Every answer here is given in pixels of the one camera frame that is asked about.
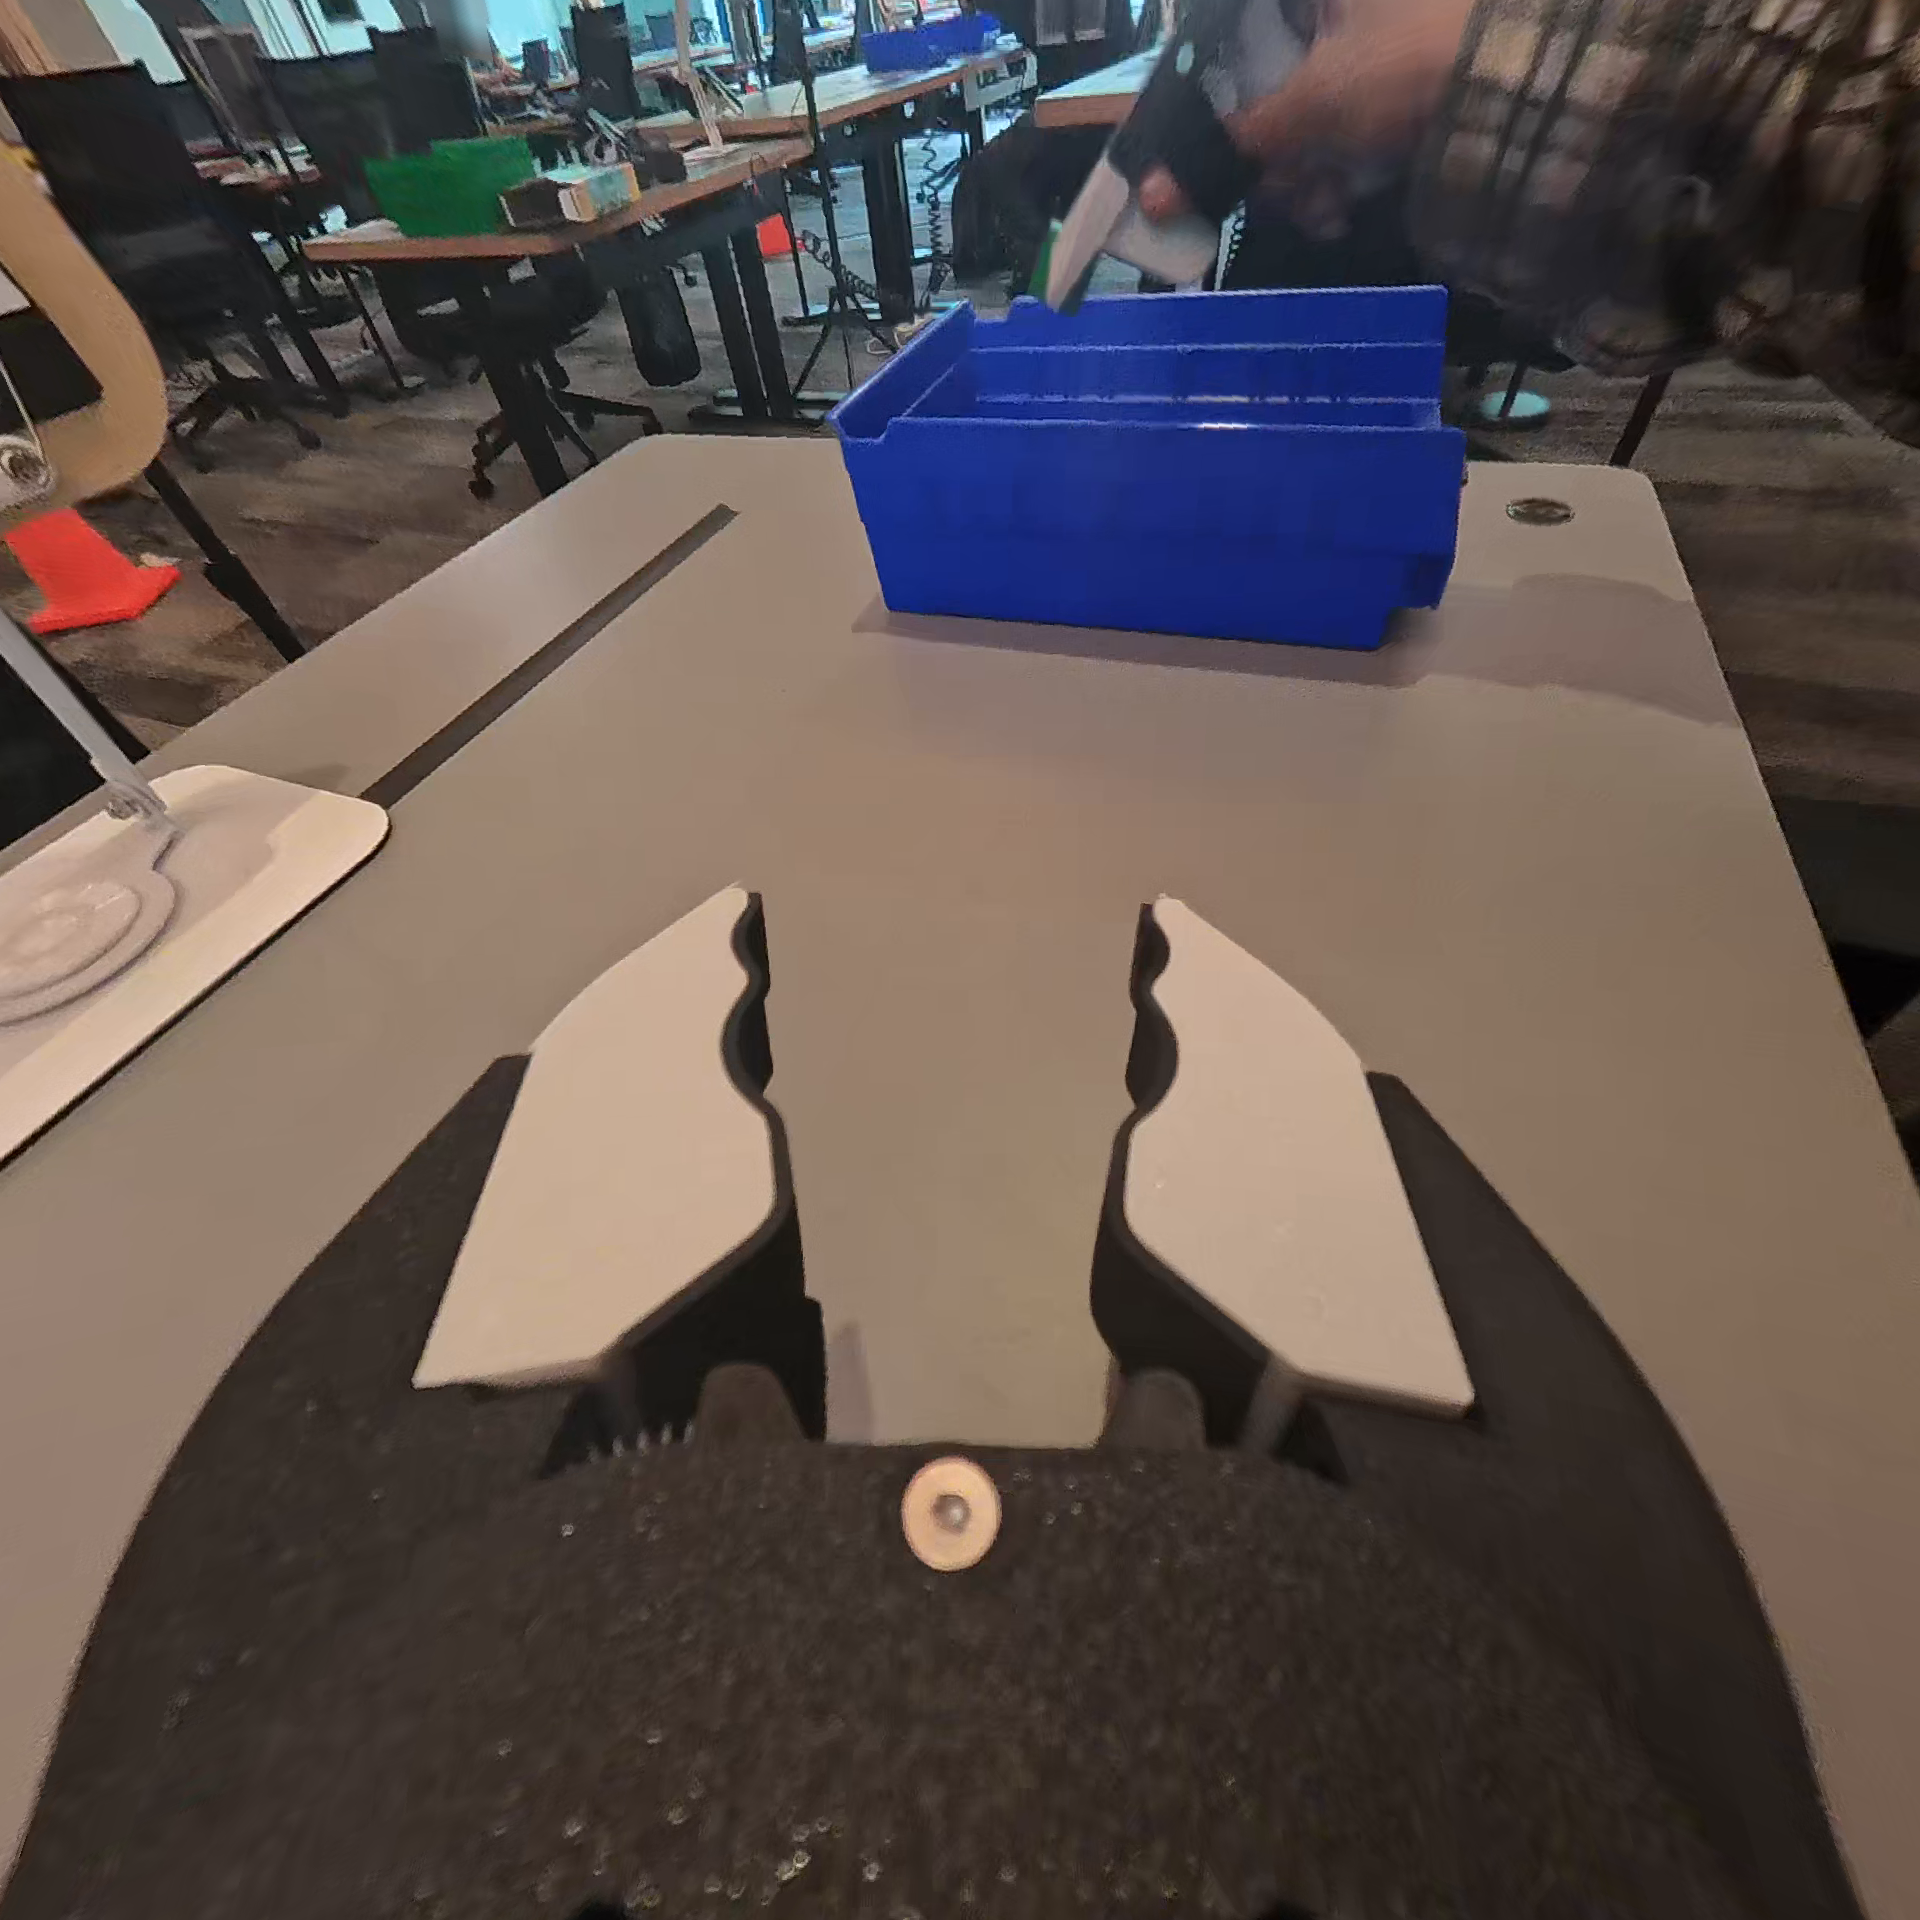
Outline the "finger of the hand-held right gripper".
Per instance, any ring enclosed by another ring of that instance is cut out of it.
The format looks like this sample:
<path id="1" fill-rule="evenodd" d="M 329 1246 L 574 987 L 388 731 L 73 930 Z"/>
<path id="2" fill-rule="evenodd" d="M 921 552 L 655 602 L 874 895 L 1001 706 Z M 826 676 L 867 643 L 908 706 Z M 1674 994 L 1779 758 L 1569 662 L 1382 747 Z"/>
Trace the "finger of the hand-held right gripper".
<path id="1" fill-rule="evenodd" d="M 1050 233 L 1045 258 L 1047 308 L 1054 314 L 1074 312 L 1102 260 L 1117 260 L 1140 275 L 1137 226 L 1137 188 L 1114 159 L 1102 154 L 1066 217 Z"/>

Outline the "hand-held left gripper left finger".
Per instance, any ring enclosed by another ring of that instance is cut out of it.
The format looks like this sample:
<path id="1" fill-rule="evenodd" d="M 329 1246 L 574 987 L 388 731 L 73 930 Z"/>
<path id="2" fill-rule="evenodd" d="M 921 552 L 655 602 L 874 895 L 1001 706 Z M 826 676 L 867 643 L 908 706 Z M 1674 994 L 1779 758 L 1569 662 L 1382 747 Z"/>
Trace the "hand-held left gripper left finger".
<path id="1" fill-rule="evenodd" d="M 783 1122 L 761 898 L 730 886 L 534 1039 L 417 1388 L 826 1386 Z"/>

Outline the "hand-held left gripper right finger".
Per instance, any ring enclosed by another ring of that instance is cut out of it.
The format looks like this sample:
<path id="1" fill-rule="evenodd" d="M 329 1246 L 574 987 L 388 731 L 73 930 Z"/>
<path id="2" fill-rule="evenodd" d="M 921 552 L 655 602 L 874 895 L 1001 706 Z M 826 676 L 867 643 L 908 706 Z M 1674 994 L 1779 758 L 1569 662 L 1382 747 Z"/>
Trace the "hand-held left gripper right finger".
<path id="1" fill-rule="evenodd" d="M 1355 1046 L 1178 897 L 1140 906 L 1129 1004 L 1090 1266 L 1107 1424 L 1158 1394 L 1249 1454 L 1307 1408 L 1468 1432 L 1468 1356 Z"/>

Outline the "blue plastic container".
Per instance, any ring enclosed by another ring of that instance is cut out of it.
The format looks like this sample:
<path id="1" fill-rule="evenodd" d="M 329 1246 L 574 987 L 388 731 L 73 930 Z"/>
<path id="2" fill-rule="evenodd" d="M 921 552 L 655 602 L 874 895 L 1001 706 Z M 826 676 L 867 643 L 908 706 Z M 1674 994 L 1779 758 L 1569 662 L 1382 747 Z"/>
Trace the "blue plastic container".
<path id="1" fill-rule="evenodd" d="M 829 424 L 893 614 L 1373 651 L 1455 563 L 1447 342 L 1436 283 L 959 304 Z"/>

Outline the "person's right forearm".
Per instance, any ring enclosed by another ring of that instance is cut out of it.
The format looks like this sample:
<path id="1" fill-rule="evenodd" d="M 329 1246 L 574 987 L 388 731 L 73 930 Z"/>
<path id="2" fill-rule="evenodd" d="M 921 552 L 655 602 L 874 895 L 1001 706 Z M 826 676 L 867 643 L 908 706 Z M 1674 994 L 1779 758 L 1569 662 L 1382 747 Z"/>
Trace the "person's right forearm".
<path id="1" fill-rule="evenodd" d="M 1917 4 L 1477 4 L 1422 260 L 1563 356 L 1811 378 L 1917 444 Z"/>

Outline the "person's right hand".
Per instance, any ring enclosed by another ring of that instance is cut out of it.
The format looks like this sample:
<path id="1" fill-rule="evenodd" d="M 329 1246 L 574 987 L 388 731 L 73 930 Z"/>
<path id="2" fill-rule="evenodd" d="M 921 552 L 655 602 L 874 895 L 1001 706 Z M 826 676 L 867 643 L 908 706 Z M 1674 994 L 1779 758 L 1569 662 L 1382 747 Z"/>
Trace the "person's right hand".
<path id="1" fill-rule="evenodd" d="M 1274 56 L 1260 56 L 1274 87 L 1237 81 L 1217 116 L 1258 171 L 1255 199 L 1310 238 L 1338 238 L 1425 140 L 1479 11 L 1474 2 L 1179 4 L 1166 40 L 1193 31 L 1219 40 L 1249 20 L 1282 40 L 1291 67 L 1278 71 Z"/>

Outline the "wood edged desk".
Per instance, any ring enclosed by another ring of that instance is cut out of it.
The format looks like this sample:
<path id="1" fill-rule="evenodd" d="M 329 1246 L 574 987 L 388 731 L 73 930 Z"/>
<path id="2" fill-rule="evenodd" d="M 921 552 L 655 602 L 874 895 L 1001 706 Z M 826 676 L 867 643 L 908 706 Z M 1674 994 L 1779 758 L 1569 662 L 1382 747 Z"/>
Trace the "wood edged desk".
<path id="1" fill-rule="evenodd" d="M 538 395 L 534 356 L 500 344 L 490 316 L 492 288 L 524 260 L 574 258 L 606 294 L 623 296 L 649 271 L 698 256 L 740 420 L 747 427 L 804 426 L 756 226 L 783 211 L 783 174 L 809 155 L 809 145 L 790 137 L 734 146 L 713 161 L 690 161 L 686 179 L 649 185 L 634 204 L 587 225 L 411 238 L 391 222 L 372 222 L 309 243 L 305 254 L 314 266 L 334 271 L 421 271 L 446 276 L 474 329 L 475 356 L 510 442 L 539 497 L 554 497 L 566 488 L 570 473 L 549 408 Z"/>
<path id="2" fill-rule="evenodd" d="M 903 161 L 910 131 L 939 126 L 947 112 L 975 151 L 986 145 L 982 112 L 1022 100 L 1038 81 L 1038 58 L 1015 38 L 1001 38 L 989 56 L 927 71 L 874 75 L 852 67 L 815 81 L 829 164 L 857 162 L 862 174 L 874 283 L 887 327 L 910 322 L 918 308 Z M 795 82 L 751 95 L 716 126 L 726 142 L 807 137 Z"/>

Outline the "blue plastic bin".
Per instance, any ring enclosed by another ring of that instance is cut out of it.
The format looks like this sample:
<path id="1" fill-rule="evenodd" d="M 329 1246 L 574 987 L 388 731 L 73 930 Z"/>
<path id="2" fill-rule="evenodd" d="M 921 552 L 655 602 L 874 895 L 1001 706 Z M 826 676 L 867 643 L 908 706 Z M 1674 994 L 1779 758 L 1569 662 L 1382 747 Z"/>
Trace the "blue plastic bin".
<path id="1" fill-rule="evenodd" d="M 918 23 L 857 38 L 862 65 L 874 75 L 921 74 L 939 65 L 965 62 L 999 48 L 1001 23 L 982 11 L 951 11 Z"/>

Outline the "black studio light on stand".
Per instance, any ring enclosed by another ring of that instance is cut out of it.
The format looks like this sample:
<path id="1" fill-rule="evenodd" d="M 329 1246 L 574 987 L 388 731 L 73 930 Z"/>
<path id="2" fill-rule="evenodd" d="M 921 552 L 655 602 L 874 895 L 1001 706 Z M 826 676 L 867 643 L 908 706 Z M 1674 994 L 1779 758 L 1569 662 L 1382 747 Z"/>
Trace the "black studio light on stand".
<path id="1" fill-rule="evenodd" d="M 891 360 L 898 351 L 898 342 L 897 332 L 887 327 L 881 316 L 881 296 L 869 288 L 862 276 L 851 272 L 841 249 L 831 164 L 818 112 L 818 92 L 809 48 L 804 43 L 807 28 L 803 19 L 803 2 L 773 2 L 773 20 L 775 50 L 781 68 L 799 89 L 809 159 L 822 214 L 822 235 L 809 238 L 807 233 L 798 233 L 795 241 L 798 251 L 804 251 L 813 258 L 813 263 L 826 266 L 829 276 L 818 337 L 813 347 L 807 353 L 799 382 L 795 386 L 795 402 L 804 402 L 820 416 L 826 409 L 835 408 L 835 400 L 829 400 L 826 391 L 813 391 L 813 376 L 831 346 L 839 346 L 844 354 L 846 391 L 852 394 L 852 388 L 863 382 L 863 376 L 855 376 L 855 332 L 867 339 L 869 354 L 878 362 Z"/>

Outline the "black bag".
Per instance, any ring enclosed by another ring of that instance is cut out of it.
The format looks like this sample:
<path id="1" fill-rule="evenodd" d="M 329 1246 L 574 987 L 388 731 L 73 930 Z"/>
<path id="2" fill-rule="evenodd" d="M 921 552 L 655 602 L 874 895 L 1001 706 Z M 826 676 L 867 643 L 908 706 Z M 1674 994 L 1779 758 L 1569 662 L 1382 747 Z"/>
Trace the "black bag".
<path id="1" fill-rule="evenodd" d="M 649 271 L 615 290 L 631 360 L 649 388 L 682 388 L 703 368 L 695 329 L 673 271 Z"/>

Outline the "white monitor base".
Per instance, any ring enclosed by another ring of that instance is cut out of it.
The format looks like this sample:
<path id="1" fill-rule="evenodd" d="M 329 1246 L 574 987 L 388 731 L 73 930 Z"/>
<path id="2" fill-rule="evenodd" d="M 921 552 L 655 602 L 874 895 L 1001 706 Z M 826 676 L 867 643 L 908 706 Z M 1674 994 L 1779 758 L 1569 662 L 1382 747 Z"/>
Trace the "white monitor base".
<path id="1" fill-rule="evenodd" d="M 41 1139 L 391 838 L 370 801 L 188 767 L 147 779 L 12 618 L 4 665 L 103 803 L 3 878 L 3 1161 Z"/>

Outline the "flat cardboard box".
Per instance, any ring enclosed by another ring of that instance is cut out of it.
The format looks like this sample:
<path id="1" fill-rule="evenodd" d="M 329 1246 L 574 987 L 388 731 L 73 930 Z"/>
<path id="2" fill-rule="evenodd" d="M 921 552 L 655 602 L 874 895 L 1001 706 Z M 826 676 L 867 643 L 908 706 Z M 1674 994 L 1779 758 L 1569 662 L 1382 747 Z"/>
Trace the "flat cardboard box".
<path id="1" fill-rule="evenodd" d="M 637 204 L 639 179 L 629 161 L 564 164 L 498 194 L 507 231 L 550 231 L 595 225 Z"/>

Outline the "stack of green bins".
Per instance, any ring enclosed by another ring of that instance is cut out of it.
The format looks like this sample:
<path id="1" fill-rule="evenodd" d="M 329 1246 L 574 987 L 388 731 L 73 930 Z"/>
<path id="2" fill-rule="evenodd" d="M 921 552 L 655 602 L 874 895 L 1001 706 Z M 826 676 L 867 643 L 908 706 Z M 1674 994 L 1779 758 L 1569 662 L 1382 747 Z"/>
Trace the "stack of green bins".
<path id="1" fill-rule="evenodd" d="M 378 216 L 405 238 L 470 238 L 507 226 L 502 201 L 538 179 L 526 137 L 468 137 L 364 161 Z"/>

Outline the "orange traffic cone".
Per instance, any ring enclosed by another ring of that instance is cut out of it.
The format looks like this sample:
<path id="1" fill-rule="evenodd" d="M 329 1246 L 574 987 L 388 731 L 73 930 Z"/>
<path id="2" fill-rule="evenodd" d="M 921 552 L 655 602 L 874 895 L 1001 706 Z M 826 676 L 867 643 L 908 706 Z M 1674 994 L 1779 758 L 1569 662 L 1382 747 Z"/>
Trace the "orange traffic cone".
<path id="1" fill-rule="evenodd" d="M 179 564 L 129 559 L 76 511 L 18 524 L 4 547 L 38 594 L 27 615 L 38 639 L 139 620 L 181 583 Z"/>

